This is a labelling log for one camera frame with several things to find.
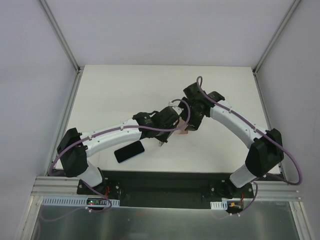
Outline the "pink phone case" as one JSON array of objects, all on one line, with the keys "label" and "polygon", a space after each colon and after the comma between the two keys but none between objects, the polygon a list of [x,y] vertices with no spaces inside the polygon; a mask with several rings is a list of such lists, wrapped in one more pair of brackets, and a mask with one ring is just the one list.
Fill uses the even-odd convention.
[{"label": "pink phone case", "polygon": [[179,124],[177,125],[177,128],[179,128],[178,130],[176,130],[174,132],[175,135],[187,135],[188,134],[188,130],[187,130],[188,125],[185,124],[185,122],[179,122]]}]

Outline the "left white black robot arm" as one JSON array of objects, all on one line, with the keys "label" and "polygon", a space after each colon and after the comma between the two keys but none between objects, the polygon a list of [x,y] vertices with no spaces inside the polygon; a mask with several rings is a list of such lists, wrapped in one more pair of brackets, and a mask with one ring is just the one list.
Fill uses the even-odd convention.
[{"label": "left white black robot arm", "polygon": [[67,130],[57,147],[65,176],[78,177],[88,184],[94,194],[102,194],[106,188],[103,174],[88,158],[126,142],[147,138],[165,142],[176,130],[181,113],[180,107],[167,106],[153,113],[139,112],[118,125],[97,131],[78,132],[75,127]]}]

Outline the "blue smartphone black screen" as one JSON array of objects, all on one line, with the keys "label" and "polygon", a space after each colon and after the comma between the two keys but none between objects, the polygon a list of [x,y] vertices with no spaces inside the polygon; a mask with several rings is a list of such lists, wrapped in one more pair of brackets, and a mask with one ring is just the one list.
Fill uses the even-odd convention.
[{"label": "blue smartphone black screen", "polygon": [[116,161],[121,164],[129,159],[132,159],[145,152],[145,148],[141,141],[135,141],[129,145],[126,145],[120,149],[114,151]]}]

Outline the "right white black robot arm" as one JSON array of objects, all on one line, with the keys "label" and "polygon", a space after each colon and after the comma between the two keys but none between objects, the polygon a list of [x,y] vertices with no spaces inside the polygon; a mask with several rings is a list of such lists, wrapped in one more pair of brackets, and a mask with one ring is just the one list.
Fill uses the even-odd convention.
[{"label": "right white black robot arm", "polygon": [[197,131],[204,117],[218,121],[235,134],[248,148],[244,164],[216,188],[222,198],[237,197],[243,186],[256,178],[263,177],[284,159],[281,133],[273,128],[267,130],[250,126],[232,111],[232,106],[216,91],[208,95],[201,93],[197,83],[183,90],[183,100],[190,109],[183,110],[181,118],[187,121],[186,131]]}]

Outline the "beige phone with case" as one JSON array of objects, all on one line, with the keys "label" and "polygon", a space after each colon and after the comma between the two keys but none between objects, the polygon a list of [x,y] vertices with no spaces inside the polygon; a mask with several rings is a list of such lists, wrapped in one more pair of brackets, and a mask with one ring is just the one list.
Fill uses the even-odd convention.
[{"label": "beige phone with case", "polygon": [[179,123],[176,126],[177,128],[179,128],[179,130],[170,132],[168,137],[170,137],[172,134],[174,134],[174,135],[187,135],[189,131],[186,130],[187,125],[185,123],[186,122],[180,118]]}]

